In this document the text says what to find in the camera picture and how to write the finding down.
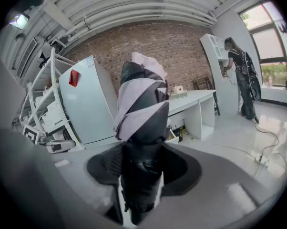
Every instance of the window frame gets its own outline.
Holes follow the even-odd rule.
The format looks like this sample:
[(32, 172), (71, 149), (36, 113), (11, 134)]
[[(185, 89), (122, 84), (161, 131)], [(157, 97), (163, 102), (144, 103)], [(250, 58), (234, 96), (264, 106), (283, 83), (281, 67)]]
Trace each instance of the window frame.
[[(246, 13), (247, 11), (249, 11), (249, 10), (255, 8), (255, 7), (258, 7), (258, 6), (262, 5), (262, 7), (264, 8), (265, 12), (267, 13), (267, 15), (269, 16), (269, 18), (271, 19), (271, 22), (270, 22), (270, 23), (265, 24), (265, 25), (262, 25), (262, 26), (259, 26), (259, 27), (256, 27), (256, 28), (251, 29), (251, 30), (249, 30), (249, 29), (247, 28), (247, 26), (245, 25), (245, 23), (244, 23), (244, 25), (245, 25), (247, 31), (249, 32), (249, 35), (250, 35), (250, 37), (251, 37), (251, 39), (252, 39), (252, 42), (253, 42), (253, 44), (254, 44), (254, 46), (255, 46), (255, 50), (256, 50), (257, 55), (258, 55), (261, 75), (262, 75), (261, 64), (263, 64), (263, 63), (277, 63), (277, 62), (286, 62), (286, 63), (287, 63), (287, 53), (286, 53), (286, 49), (285, 49), (285, 47), (284, 47), (284, 45), (283, 45), (283, 42), (282, 42), (280, 33), (279, 33), (279, 31), (278, 31), (278, 28), (277, 28), (277, 26), (276, 26), (274, 20), (273, 20), (272, 17), (270, 16), (269, 12), (268, 12), (268, 11), (266, 10), (266, 8), (263, 6), (263, 4), (264, 4), (264, 3), (267, 3), (267, 2), (269, 2), (269, 0), (260, 1), (260, 2), (254, 4), (254, 5), (250, 6), (250, 7), (248, 7), (248, 8), (245, 9), (245, 10), (242, 10), (241, 12), (238, 13), (238, 15), (239, 15), (239, 17), (240, 17), (240, 20), (242, 21), (242, 23), (244, 23), (244, 21), (243, 21), (242, 18), (241, 18), (241, 14)], [(281, 46), (281, 49), (282, 49), (282, 52), (283, 52), (283, 57), (261, 59), (260, 54), (259, 54), (258, 47), (257, 47), (256, 42), (255, 42), (255, 40), (254, 40), (253, 34), (256, 34), (256, 33), (259, 33), (259, 32), (263, 32), (263, 31), (267, 31), (267, 30), (269, 30), (269, 29), (275, 29), (275, 32), (276, 32), (276, 34), (277, 34), (277, 37), (278, 37), (278, 39), (279, 39), (279, 43), (280, 43), (280, 46)], [(273, 84), (273, 86), (281, 86), (281, 87), (282, 87), (282, 86), (284, 86), (284, 85)]]

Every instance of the white refrigerator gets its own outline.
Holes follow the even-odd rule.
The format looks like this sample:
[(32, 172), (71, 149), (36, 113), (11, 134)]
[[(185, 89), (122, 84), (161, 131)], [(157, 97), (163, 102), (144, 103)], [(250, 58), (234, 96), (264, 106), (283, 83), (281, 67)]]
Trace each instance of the white refrigerator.
[[(77, 86), (69, 84), (71, 71), (79, 73)], [(85, 147), (116, 141), (113, 131), (117, 96), (109, 73), (90, 56), (59, 77), (63, 104)]]

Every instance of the refrigerator door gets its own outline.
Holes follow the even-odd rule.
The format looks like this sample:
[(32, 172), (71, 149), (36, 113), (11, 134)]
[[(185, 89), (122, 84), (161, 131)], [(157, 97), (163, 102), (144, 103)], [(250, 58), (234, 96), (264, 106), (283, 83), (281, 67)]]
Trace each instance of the refrigerator door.
[[(76, 87), (69, 84), (71, 70), (79, 73)], [(68, 69), (59, 77), (59, 83), (67, 115), (83, 144), (115, 136), (113, 116), (103, 95), (92, 56)], [(112, 82), (107, 85), (113, 88)], [(111, 108), (116, 108), (117, 97), (110, 104), (115, 105)]]

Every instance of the woman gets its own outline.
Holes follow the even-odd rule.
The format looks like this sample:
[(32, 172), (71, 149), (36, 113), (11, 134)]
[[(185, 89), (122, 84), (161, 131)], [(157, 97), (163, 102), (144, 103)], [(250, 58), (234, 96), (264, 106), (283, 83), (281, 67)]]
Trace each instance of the woman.
[(235, 41), (231, 37), (225, 39), (225, 48), (229, 49), (230, 51), (228, 53), (228, 66), (224, 69), (224, 71), (226, 72), (231, 69), (231, 67), (233, 67), (233, 62), (236, 65), (237, 82), (243, 99), (241, 113), (242, 115), (246, 115), (248, 120), (255, 119), (256, 122), (259, 123), (259, 120), (256, 117), (254, 103), (250, 93), (250, 86), (248, 83), (249, 77), (248, 75), (242, 73), (244, 52), (236, 45)]

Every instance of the guitar case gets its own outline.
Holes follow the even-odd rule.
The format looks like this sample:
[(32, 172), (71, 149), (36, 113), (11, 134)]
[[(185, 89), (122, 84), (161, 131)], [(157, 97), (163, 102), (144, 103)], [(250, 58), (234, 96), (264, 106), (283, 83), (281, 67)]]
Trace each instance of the guitar case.
[(252, 97), (256, 101), (260, 101), (261, 100), (260, 83), (259, 83), (259, 80), (257, 78), (257, 73), (255, 71), (252, 59), (249, 57), (247, 52), (244, 53), (244, 59), (245, 59), (244, 60), (245, 64), (244, 64), (244, 67), (242, 68), (242, 72), (243, 72), (243, 74), (248, 75), (248, 81), (249, 81), (248, 84), (250, 86), (250, 93), (251, 93)]

